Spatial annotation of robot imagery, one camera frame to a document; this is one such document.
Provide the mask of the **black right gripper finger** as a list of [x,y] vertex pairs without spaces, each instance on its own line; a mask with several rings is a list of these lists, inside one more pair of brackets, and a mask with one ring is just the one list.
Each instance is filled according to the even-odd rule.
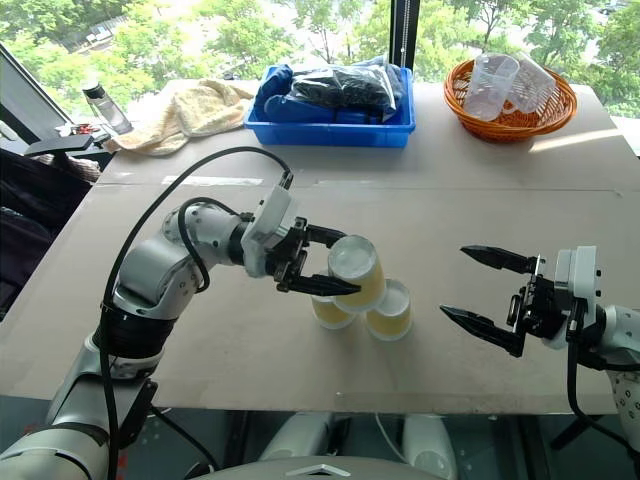
[[524,349],[524,336],[497,327],[484,316],[449,305],[440,305],[440,310],[467,333],[504,349],[511,356],[519,358]]
[[534,273],[537,264],[536,257],[527,257],[499,247],[467,245],[461,247],[460,251],[485,266],[518,274]]

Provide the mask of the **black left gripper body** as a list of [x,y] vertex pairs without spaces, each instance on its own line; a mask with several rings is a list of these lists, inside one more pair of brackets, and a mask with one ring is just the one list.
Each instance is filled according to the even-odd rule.
[[311,293],[310,279],[301,275],[309,246],[307,220],[296,217],[284,239],[266,251],[265,271],[281,292]]

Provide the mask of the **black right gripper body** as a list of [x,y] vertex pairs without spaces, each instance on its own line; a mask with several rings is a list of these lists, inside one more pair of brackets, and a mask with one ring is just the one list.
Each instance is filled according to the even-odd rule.
[[545,341],[553,340],[563,327],[566,316],[555,298],[554,282],[544,277],[546,259],[531,258],[527,283],[511,297],[507,325],[521,338],[532,335]]

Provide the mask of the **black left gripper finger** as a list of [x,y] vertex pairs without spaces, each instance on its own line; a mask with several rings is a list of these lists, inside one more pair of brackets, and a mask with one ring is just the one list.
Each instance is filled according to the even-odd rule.
[[344,238],[346,233],[327,228],[321,227],[313,224],[308,224],[306,226],[306,239],[309,243],[318,243],[324,245],[326,248],[330,249],[333,245]]
[[314,274],[294,277],[288,282],[287,290],[313,296],[344,296],[360,292],[361,286],[337,277]]

